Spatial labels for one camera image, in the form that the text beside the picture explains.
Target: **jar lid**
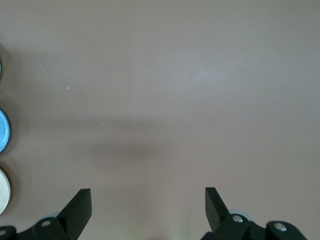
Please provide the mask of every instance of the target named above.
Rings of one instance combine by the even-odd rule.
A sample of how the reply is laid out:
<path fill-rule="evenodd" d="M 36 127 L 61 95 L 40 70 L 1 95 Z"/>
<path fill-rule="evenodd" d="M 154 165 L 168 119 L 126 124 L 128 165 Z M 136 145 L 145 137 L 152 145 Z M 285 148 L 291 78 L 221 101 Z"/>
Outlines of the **jar lid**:
<path fill-rule="evenodd" d="M 6 174 L 0 169 L 0 214 L 6 209 L 10 200 L 10 183 Z"/>
<path fill-rule="evenodd" d="M 0 152 L 6 147 L 10 136 L 10 126 L 3 111 L 0 110 Z"/>

